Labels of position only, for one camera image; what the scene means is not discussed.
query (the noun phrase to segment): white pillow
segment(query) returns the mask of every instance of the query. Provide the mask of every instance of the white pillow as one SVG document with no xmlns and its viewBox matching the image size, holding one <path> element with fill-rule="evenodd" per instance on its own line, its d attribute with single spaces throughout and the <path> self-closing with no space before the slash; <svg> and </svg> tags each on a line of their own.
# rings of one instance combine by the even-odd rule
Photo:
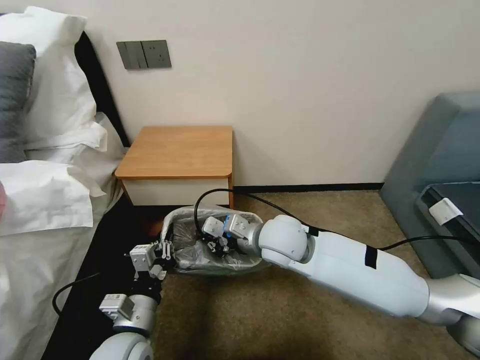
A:
<svg viewBox="0 0 480 360">
<path fill-rule="evenodd" d="M 79 167 L 50 161 L 2 163 L 0 181 L 6 194 L 0 236 L 91 228 L 94 221 L 90 197 L 105 195 Z"/>
<path fill-rule="evenodd" d="M 26 105 L 26 149 L 92 146 L 107 135 L 94 121 L 95 100 L 75 58 L 74 46 L 85 23 L 84 17 L 34 6 L 0 16 L 0 41 L 32 44 L 36 49 Z"/>
</svg>

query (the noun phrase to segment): wooden tabletop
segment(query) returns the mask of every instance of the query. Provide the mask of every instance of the wooden tabletop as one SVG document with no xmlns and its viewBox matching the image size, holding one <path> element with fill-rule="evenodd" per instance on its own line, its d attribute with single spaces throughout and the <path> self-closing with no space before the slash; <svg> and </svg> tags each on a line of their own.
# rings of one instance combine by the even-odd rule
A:
<svg viewBox="0 0 480 360">
<path fill-rule="evenodd" d="M 115 171 L 117 178 L 131 180 L 231 174 L 231 126 L 146 126 Z"/>
</svg>

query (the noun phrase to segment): gray pillow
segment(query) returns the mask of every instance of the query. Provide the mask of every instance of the gray pillow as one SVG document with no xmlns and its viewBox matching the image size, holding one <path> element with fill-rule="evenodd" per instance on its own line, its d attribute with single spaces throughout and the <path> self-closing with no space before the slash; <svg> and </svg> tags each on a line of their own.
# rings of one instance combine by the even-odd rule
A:
<svg viewBox="0 0 480 360">
<path fill-rule="evenodd" d="M 0 41 L 0 163 L 26 160 L 23 115 L 36 57 L 33 45 Z"/>
</svg>

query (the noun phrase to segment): white wall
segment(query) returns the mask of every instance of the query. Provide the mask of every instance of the white wall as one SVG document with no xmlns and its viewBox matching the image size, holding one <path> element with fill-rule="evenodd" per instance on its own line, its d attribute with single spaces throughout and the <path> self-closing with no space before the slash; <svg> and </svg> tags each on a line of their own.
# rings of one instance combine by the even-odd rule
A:
<svg viewBox="0 0 480 360">
<path fill-rule="evenodd" d="M 232 124 L 236 185 L 381 182 L 428 100 L 480 88 L 478 0 L 3 0 L 89 18 L 124 126 Z M 169 70 L 117 41 L 167 39 Z"/>
</svg>

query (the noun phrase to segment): white tag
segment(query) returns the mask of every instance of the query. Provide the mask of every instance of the white tag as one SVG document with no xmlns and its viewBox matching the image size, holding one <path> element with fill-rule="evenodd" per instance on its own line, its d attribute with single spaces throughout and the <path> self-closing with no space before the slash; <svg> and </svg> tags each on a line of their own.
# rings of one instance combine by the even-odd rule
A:
<svg viewBox="0 0 480 360">
<path fill-rule="evenodd" d="M 439 225 L 443 225 L 453 218 L 464 214 L 448 197 L 444 197 L 429 208 L 428 211 Z"/>
</svg>

